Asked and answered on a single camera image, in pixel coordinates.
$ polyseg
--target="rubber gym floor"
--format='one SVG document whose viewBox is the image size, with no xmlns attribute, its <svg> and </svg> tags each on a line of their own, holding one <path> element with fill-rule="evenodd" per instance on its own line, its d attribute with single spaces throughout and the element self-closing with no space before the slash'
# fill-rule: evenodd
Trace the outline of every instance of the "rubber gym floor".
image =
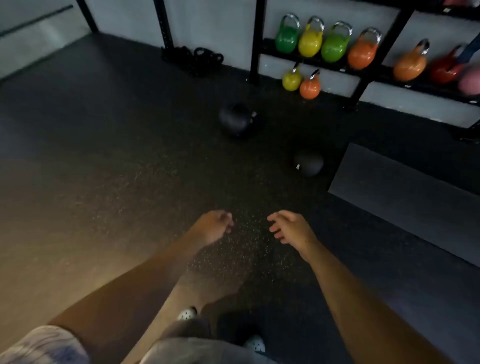
<svg viewBox="0 0 480 364">
<path fill-rule="evenodd" d="M 224 208 L 235 231 L 192 262 L 126 363 L 191 305 L 226 340 L 257 326 L 280 363 L 351 363 L 310 268 L 268 232 L 284 208 L 457 363 L 480 361 L 480 269 L 327 192 L 356 143 L 480 194 L 479 147 L 438 122 L 246 78 L 193 79 L 160 49 L 88 36 L 2 82 L 0 350 Z M 244 141 L 218 127 L 237 101 L 265 120 Z M 300 146 L 324 154 L 319 176 L 289 164 Z"/>
</svg>

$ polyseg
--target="gray mat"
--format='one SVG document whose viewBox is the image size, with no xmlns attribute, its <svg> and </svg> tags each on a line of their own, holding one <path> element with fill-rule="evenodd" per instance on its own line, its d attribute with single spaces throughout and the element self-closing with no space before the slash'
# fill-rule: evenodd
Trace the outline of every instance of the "gray mat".
<svg viewBox="0 0 480 364">
<path fill-rule="evenodd" d="M 480 197 L 350 144 L 329 192 L 480 267 Z"/>
</svg>

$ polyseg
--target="slam ball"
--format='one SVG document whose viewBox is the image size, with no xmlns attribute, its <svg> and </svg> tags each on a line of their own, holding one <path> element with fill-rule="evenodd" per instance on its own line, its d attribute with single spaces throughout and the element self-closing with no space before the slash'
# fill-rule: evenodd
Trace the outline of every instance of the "slam ball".
<svg viewBox="0 0 480 364">
<path fill-rule="evenodd" d="M 257 113 L 243 104 L 235 104 L 220 109 L 219 117 L 227 134 L 241 137 L 252 129 Z"/>
<path fill-rule="evenodd" d="M 305 177 L 313 177 L 320 173 L 324 166 L 324 158 L 315 152 L 301 150 L 293 158 L 295 169 Z"/>
</svg>

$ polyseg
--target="orange kettlebell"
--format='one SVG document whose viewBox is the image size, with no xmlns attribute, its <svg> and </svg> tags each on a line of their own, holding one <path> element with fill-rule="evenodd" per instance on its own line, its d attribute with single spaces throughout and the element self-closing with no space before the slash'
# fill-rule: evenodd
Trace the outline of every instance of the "orange kettlebell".
<svg viewBox="0 0 480 364">
<path fill-rule="evenodd" d="M 399 81 L 407 82 L 420 76 L 427 66 L 427 57 L 425 55 L 428 53 L 429 48 L 430 42 L 428 39 L 422 39 L 413 51 L 400 58 L 393 68 L 395 78 Z"/>
<path fill-rule="evenodd" d="M 365 39 L 367 33 L 375 35 L 376 43 Z M 354 70 L 363 70 L 365 67 L 368 67 L 375 58 L 381 40 L 382 33 L 380 33 L 380 30 L 371 27 L 365 29 L 348 54 L 348 64 L 350 67 Z"/>
<path fill-rule="evenodd" d="M 320 70 L 316 70 L 308 80 L 302 82 L 300 86 L 300 95 L 306 100 L 313 100 L 318 96 L 322 89 L 322 84 L 318 79 Z"/>
</svg>

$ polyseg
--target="pink kettlebell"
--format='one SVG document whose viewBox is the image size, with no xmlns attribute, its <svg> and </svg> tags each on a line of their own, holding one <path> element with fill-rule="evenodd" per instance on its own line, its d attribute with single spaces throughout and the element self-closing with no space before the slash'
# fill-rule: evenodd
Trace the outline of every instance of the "pink kettlebell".
<svg viewBox="0 0 480 364">
<path fill-rule="evenodd" d="M 480 67 L 467 71 L 458 83 L 458 89 L 467 96 L 480 94 Z"/>
</svg>

